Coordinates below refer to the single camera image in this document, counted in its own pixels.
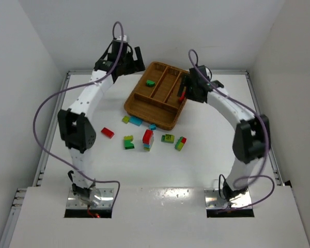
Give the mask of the small red lego brick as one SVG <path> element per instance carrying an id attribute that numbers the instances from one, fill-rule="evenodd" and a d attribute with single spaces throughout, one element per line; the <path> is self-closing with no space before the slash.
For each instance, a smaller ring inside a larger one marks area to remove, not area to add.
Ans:
<path id="1" fill-rule="evenodd" d="M 182 102 L 184 100 L 184 93 L 179 97 L 179 102 Z"/>

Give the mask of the red top lego stack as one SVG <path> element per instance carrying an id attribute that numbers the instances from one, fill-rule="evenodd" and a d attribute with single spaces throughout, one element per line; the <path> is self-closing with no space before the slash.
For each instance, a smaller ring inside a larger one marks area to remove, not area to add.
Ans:
<path id="1" fill-rule="evenodd" d="M 151 141 L 152 137 L 153 137 L 153 131 L 147 129 L 145 131 L 143 139 L 142 139 L 143 143 L 144 144 L 150 144 L 150 141 Z"/>

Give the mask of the cyan lime lego stack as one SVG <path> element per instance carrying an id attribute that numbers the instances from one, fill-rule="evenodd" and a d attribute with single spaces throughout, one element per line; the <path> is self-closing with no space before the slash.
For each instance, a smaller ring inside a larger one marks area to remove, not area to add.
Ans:
<path id="1" fill-rule="evenodd" d="M 153 146 L 153 141 L 150 141 L 149 143 L 143 143 L 144 150 L 150 151 Z"/>

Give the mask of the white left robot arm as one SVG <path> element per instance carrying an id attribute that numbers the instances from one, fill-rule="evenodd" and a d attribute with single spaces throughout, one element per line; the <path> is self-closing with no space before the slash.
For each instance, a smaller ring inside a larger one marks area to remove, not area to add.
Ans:
<path id="1" fill-rule="evenodd" d="M 132 48 L 126 35 L 114 39 L 110 48 L 111 51 L 105 52 L 95 63 L 91 84 L 83 89 L 67 110 L 60 110 L 57 115 L 60 137 L 69 150 L 74 168 L 68 173 L 72 191 L 87 203 L 95 198 L 96 192 L 93 179 L 84 177 L 92 164 L 91 148 L 97 137 L 91 124 L 93 113 L 120 76 L 145 69 L 140 48 Z"/>

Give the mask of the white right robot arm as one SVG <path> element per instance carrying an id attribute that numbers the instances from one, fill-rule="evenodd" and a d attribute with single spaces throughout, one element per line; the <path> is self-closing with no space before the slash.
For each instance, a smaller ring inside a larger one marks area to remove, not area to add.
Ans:
<path id="1" fill-rule="evenodd" d="M 212 74 L 205 66 L 189 69 L 182 77 L 178 96 L 206 103 L 215 108 L 233 127 L 235 134 L 232 150 L 235 155 L 230 174 L 224 178 L 220 195 L 225 200 L 245 193 L 248 186 L 262 174 L 251 173 L 260 159 L 266 160 L 271 148 L 270 122 L 264 114 L 257 114 L 250 107 L 228 95 L 224 85 L 211 80 Z"/>

